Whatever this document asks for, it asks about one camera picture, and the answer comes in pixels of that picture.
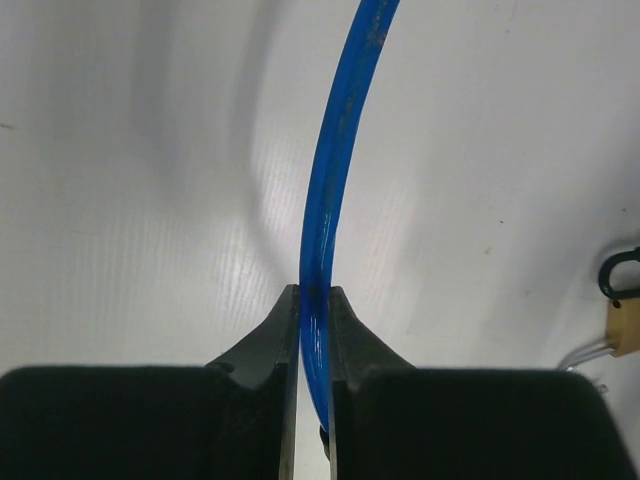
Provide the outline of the blue cable lock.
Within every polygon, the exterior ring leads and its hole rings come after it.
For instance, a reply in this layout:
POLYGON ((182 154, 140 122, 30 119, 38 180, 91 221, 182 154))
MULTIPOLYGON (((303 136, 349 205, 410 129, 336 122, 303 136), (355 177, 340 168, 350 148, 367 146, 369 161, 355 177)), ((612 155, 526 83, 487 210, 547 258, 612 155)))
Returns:
POLYGON ((300 348, 320 428, 330 431, 329 292, 342 202, 361 114, 397 1, 361 1, 345 40, 314 152, 302 223, 300 348))

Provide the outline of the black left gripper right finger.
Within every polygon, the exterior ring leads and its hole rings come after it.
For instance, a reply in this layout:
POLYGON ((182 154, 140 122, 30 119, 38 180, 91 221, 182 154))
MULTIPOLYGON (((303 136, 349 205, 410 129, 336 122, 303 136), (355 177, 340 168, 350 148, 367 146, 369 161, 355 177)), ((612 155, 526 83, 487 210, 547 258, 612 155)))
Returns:
POLYGON ((609 410, 556 370, 418 368, 328 300, 335 479, 634 479, 609 410))

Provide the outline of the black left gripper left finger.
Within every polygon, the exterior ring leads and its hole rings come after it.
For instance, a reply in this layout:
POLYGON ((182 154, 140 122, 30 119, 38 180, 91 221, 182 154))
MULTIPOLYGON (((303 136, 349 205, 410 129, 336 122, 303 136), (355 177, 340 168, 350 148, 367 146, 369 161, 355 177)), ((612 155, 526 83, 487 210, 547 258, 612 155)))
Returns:
POLYGON ((1 379, 5 479, 289 479, 299 289, 203 366, 30 366, 1 379))

